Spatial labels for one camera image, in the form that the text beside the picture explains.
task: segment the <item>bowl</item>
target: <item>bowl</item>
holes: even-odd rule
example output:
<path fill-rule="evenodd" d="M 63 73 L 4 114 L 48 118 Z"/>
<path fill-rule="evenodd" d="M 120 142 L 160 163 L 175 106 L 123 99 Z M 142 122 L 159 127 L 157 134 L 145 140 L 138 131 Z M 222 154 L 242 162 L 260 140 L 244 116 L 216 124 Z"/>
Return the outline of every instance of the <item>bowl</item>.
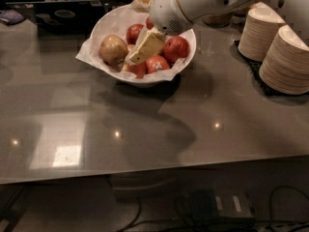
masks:
<path fill-rule="evenodd" d="M 119 72 L 115 68 L 106 65 L 98 55 L 100 43 L 109 34 L 116 34 L 126 41 L 127 28 L 136 23 L 146 25 L 148 13 L 138 13 L 130 5 L 119 7 L 102 17 L 94 27 L 90 38 L 81 46 L 76 58 L 94 66 L 110 76 L 130 85 L 148 88 L 164 81 L 171 81 L 183 71 L 193 59 L 196 51 L 196 37 L 192 29 L 180 34 L 187 39 L 190 45 L 190 53 L 185 59 L 179 59 L 171 70 L 146 74 L 142 79 L 136 79 L 135 74 Z"/>

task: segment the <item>gray table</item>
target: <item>gray table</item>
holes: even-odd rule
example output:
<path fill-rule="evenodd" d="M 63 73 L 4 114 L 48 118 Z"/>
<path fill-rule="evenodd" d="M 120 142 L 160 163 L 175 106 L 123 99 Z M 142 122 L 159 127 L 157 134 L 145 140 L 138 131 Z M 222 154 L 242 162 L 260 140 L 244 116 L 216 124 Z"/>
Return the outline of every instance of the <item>gray table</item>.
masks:
<path fill-rule="evenodd" d="M 0 25 L 0 184 L 309 155 L 309 98 L 267 98 L 234 40 L 196 26 L 192 64 L 152 89 L 77 61 L 85 36 Z"/>

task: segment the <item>floor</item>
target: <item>floor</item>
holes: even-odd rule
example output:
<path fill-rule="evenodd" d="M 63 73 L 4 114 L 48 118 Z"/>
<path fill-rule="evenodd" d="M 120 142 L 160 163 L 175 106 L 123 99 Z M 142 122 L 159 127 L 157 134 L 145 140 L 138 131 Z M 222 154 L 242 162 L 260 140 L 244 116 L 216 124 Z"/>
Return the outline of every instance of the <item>floor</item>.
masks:
<path fill-rule="evenodd" d="M 174 201 L 199 189 L 247 191 L 258 231 L 309 231 L 309 223 L 301 230 L 295 230 L 299 224 L 274 226 L 286 224 L 282 220 L 309 221 L 308 162 L 308 158 L 253 161 L 28 183 L 11 208 L 12 217 L 18 218 L 14 228 L 8 229 L 3 219 L 0 232 L 194 231 L 183 229 L 186 225 Z M 269 230 L 265 225 L 272 191 L 274 230 Z M 137 215 L 135 223 L 147 222 L 122 230 Z"/>

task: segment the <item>white paper liner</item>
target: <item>white paper liner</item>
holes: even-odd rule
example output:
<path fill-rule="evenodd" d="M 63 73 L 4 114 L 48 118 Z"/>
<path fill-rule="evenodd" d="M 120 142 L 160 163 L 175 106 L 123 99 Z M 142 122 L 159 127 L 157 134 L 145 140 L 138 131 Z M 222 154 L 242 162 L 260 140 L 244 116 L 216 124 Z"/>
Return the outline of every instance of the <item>white paper liner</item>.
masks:
<path fill-rule="evenodd" d="M 193 30 L 181 34 L 190 45 L 190 53 L 185 59 L 179 59 L 171 70 L 145 74 L 144 78 L 136 79 L 131 72 L 117 72 L 115 68 L 107 66 L 98 55 L 101 41 L 109 34 L 116 34 L 126 40 L 127 28 L 136 23 L 146 25 L 149 14 L 138 13 L 130 5 L 122 6 L 111 11 L 101 18 L 94 27 L 90 38 L 81 46 L 76 59 L 96 67 L 109 75 L 138 87 L 147 87 L 149 84 L 157 84 L 162 81 L 171 81 L 176 74 L 180 73 L 192 60 L 196 50 L 196 38 Z"/>

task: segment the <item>white bowl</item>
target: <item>white bowl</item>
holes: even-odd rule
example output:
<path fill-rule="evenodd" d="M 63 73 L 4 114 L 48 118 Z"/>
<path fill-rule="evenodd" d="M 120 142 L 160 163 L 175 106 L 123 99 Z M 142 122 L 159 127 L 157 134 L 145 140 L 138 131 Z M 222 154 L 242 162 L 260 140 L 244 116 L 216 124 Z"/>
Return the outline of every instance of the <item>white bowl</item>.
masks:
<path fill-rule="evenodd" d="M 189 55 L 185 59 L 179 59 L 171 70 L 146 74 L 142 79 L 136 79 L 133 73 L 116 71 L 115 68 L 106 65 L 98 56 L 100 43 L 105 36 L 116 34 L 126 41 L 127 28 L 135 23 L 146 25 L 146 18 L 148 15 L 148 13 L 136 12 L 130 5 L 125 5 L 111 11 L 98 21 L 92 31 L 90 39 L 82 45 L 76 58 L 103 70 L 120 81 L 136 87 L 148 88 L 160 82 L 173 80 L 175 75 L 180 73 L 191 62 L 195 54 L 196 37 L 192 29 L 181 34 L 181 36 L 189 42 Z"/>

